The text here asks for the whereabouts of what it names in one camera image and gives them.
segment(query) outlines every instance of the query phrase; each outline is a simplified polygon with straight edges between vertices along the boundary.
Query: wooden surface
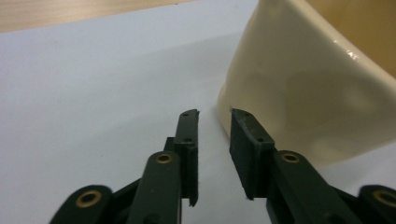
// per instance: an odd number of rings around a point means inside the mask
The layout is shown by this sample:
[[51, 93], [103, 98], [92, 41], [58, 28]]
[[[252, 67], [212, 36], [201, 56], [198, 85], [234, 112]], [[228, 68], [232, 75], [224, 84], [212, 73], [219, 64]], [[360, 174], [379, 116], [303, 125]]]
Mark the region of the wooden surface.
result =
[[0, 33], [190, 0], [0, 0]]

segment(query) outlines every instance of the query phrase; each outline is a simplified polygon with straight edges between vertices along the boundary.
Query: cream plastic object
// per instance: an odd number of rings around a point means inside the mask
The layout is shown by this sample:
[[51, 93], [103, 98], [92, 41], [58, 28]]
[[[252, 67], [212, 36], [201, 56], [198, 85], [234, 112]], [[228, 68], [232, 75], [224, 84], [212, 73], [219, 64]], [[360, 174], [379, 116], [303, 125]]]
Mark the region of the cream plastic object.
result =
[[227, 133], [231, 108], [317, 167], [396, 140], [396, 79], [301, 0], [259, 1], [219, 93]]

